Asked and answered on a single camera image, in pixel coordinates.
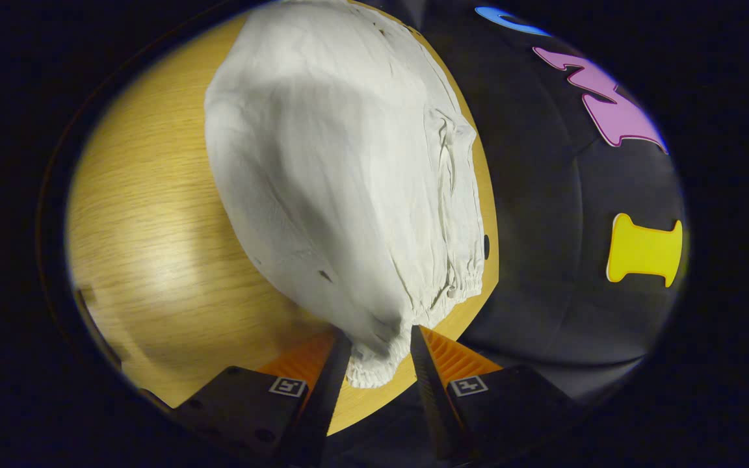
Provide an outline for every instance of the round wooden surface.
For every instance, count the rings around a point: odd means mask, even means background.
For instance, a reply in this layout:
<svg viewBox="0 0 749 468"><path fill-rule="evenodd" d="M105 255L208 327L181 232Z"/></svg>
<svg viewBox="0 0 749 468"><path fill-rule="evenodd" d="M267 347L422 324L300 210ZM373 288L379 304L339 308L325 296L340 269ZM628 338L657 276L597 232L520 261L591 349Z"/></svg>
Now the round wooden surface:
<svg viewBox="0 0 749 468"><path fill-rule="evenodd" d="M69 195L66 237L74 287L84 290L124 374L172 407L227 365L255 370L330 326L256 272L213 183L204 92L244 19L233 18L181 45L113 101L86 143ZM475 127L446 66L413 34L446 71ZM456 305L435 327L450 338L467 328L499 281L493 189L478 138L473 162L490 258L482 294ZM380 388L344 382L329 434L386 405L414 380L407 357Z"/></svg>

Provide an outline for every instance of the white cloth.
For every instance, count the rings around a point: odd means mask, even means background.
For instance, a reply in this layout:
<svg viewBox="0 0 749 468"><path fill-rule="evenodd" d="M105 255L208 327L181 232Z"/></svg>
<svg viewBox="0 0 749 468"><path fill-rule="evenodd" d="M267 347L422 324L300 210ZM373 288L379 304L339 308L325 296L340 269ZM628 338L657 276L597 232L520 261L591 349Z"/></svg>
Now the white cloth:
<svg viewBox="0 0 749 468"><path fill-rule="evenodd" d="M211 169L256 269L386 384L413 324L481 293L475 130L408 29L344 0L250 13L205 98Z"/></svg>

